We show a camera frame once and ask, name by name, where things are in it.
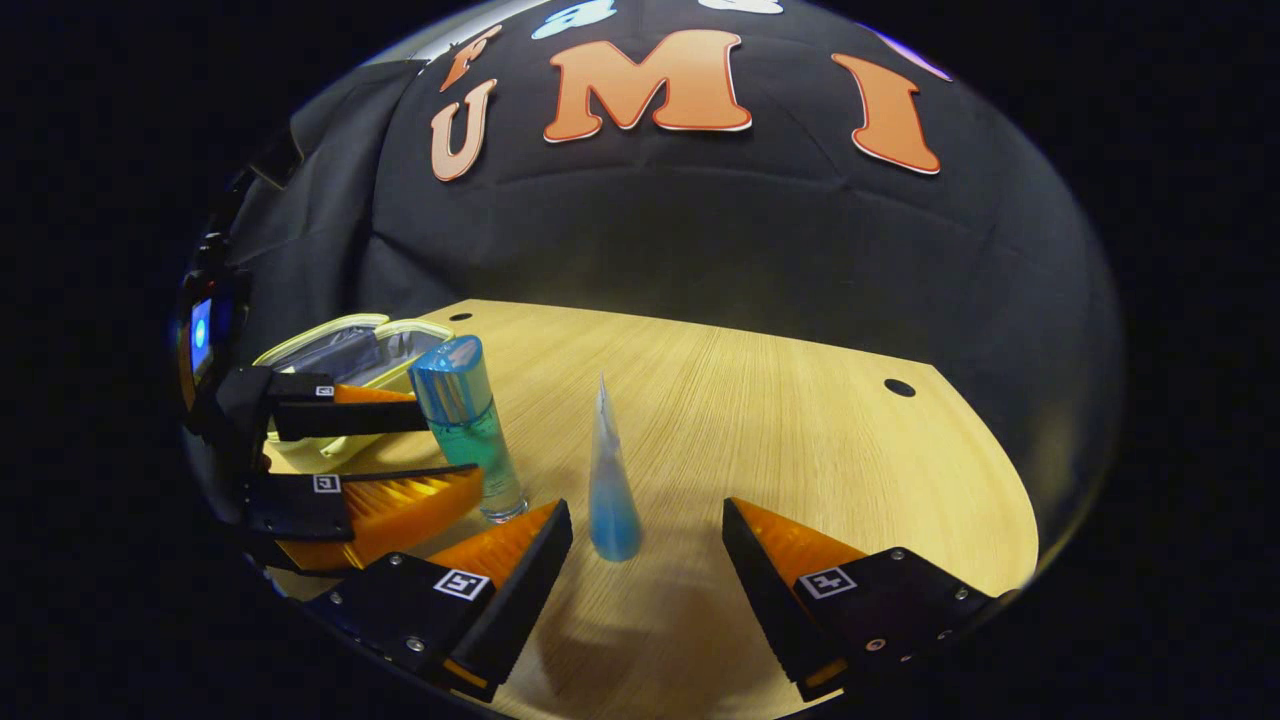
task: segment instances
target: camera screen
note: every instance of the camera screen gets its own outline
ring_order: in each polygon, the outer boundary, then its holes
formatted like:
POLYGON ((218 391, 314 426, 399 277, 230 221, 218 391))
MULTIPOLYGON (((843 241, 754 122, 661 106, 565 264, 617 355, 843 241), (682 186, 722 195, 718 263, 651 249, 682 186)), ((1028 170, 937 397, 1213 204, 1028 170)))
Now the camera screen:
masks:
POLYGON ((209 310, 210 297, 191 310, 191 375, 198 383, 209 365, 209 310))

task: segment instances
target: orange letter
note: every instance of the orange letter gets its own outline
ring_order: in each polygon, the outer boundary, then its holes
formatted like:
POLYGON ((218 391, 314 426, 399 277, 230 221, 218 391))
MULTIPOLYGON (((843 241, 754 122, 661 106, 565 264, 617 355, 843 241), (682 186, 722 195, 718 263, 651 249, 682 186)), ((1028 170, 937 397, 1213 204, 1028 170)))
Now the orange letter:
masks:
POLYGON ((653 122, 667 129, 740 131, 751 113, 733 97, 728 53, 742 38, 718 29, 682 29, 663 38, 639 65, 612 42, 588 42, 552 56, 561 69, 556 120, 547 142, 581 140, 599 132, 603 120, 590 110, 591 92, 622 129, 631 129, 666 83, 667 102, 653 122))
POLYGON ((451 85, 458 82, 460 77, 467 74, 467 70, 471 69, 468 63, 484 53, 484 46, 488 44, 490 37, 498 35, 499 29, 502 29, 502 26, 493 26, 486 29, 484 35, 472 40, 471 45, 458 50, 458 54, 453 56, 453 67, 449 68, 449 77, 444 78, 444 85, 440 86, 440 92, 444 92, 451 85))
POLYGON ((909 170, 937 174, 938 156, 924 145, 924 129, 915 113, 913 92, 920 88, 884 68, 836 53, 836 64, 852 73, 863 96, 863 127, 854 131, 854 145, 863 152, 909 170))
POLYGON ((431 170, 442 182, 466 174, 480 155, 480 145, 484 143, 484 113, 489 105, 489 91, 495 85, 498 81, 486 79, 463 99, 467 104, 467 138, 462 141, 462 150, 456 155, 449 152, 449 133, 453 131, 453 114, 458 111, 458 104, 451 102, 431 118, 431 170))

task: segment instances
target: blue bottle cap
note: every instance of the blue bottle cap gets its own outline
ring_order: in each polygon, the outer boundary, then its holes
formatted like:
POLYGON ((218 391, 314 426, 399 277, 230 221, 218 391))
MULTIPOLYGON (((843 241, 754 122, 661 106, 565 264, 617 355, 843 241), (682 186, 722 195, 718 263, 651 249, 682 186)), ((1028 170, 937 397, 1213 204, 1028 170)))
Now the blue bottle cap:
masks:
POLYGON ((484 346, 474 334, 440 343, 415 360, 408 374, 417 404, 431 423, 467 423, 493 402, 484 346))

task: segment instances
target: wood grain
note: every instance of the wood grain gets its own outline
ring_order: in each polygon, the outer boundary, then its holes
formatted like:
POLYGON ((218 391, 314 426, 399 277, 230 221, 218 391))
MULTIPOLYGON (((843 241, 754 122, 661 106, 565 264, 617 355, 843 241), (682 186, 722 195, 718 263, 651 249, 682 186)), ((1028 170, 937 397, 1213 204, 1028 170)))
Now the wood grain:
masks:
MULTIPOLYGON (((564 497, 573 547, 493 708, 516 717, 777 717, 805 707, 719 538, 740 496, 864 552, 901 544, 987 594, 1025 583, 1036 519, 1000 445, 929 365, 758 333, 467 300, 426 319, 476 334, 530 505, 564 497), (449 318, 471 313, 471 318, 449 318), (611 564, 586 515, 604 373, 644 544, 611 564), (895 378, 915 388, 901 397, 895 378)), ((344 473, 443 465, 388 436, 344 473)), ((485 525, 474 514, 413 550, 485 525)), ((312 597, 332 582, 276 573, 312 597)))

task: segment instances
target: wooden table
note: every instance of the wooden table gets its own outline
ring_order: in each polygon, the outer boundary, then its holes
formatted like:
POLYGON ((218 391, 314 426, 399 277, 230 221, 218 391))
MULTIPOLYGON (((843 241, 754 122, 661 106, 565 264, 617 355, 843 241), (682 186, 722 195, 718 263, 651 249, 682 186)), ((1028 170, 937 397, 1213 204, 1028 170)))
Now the wooden table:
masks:
MULTIPOLYGON (((721 543, 728 496, 864 552, 909 547, 991 596, 1020 587, 1036 566, 1036 519, 1014 466, 931 365, 540 305, 467 300, 425 318, 484 341, 530 503, 563 497, 573 515, 568 559, 494 710, 622 720, 805 707, 721 543), (449 320, 462 313, 471 316, 449 320), (645 532, 623 564, 602 560, 588 529, 602 372, 645 532), (888 378, 915 396, 890 392, 888 378)), ((342 471, 444 464, 430 433, 410 433, 379 439, 342 471)), ((485 527, 474 512, 413 553, 485 527)), ((285 571, 276 579, 302 598, 334 584, 285 571)))

